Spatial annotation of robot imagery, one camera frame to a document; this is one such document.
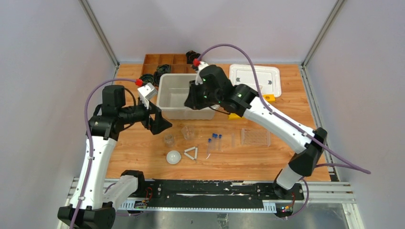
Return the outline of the clear test tube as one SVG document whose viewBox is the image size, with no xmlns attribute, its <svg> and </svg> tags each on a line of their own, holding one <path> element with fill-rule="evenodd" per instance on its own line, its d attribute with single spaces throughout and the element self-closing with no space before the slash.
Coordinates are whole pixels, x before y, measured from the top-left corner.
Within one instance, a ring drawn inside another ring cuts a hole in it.
<svg viewBox="0 0 405 229">
<path fill-rule="evenodd" d="M 231 134 L 231 147 L 232 148 L 235 148 L 235 146 L 236 146 L 236 138 L 235 138 L 235 133 L 232 133 Z"/>
</svg>

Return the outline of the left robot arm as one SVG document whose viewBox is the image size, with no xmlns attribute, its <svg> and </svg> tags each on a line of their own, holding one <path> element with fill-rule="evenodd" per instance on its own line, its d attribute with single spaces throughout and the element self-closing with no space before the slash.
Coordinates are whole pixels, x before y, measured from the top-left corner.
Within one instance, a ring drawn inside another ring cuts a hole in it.
<svg viewBox="0 0 405 229">
<path fill-rule="evenodd" d="M 72 229 L 110 229 L 116 211 L 126 199 L 152 197 L 143 172 L 125 170 L 109 188 L 104 182 L 111 155 L 121 132 L 141 123 L 153 135 L 171 127 L 161 110 L 150 100 L 157 94 L 151 83 L 142 83 L 133 106 L 126 105 L 122 85 L 109 85 L 102 91 L 102 102 L 91 118 L 86 118 L 86 150 L 82 171 L 69 205 L 60 207 L 58 219 Z"/>
</svg>

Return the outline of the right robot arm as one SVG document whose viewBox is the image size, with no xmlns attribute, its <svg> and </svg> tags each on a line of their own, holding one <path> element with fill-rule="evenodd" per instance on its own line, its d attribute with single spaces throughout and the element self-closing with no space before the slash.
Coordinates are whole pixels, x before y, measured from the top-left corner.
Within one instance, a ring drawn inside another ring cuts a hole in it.
<svg viewBox="0 0 405 229">
<path fill-rule="evenodd" d="M 273 194 L 285 199 L 294 184 L 302 177 L 312 175 L 322 153 L 327 131 L 314 130 L 280 112 L 261 97 L 255 89 L 245 85 L 232 85 L 223 69 L 200 62 L 195 80 L 189 82 L 189 94 L 184 105 L 202 110 L 213 105 L 253 121 L 275 134 L 294 151 L 288 164 L 273 182 Z"/>
</svg>

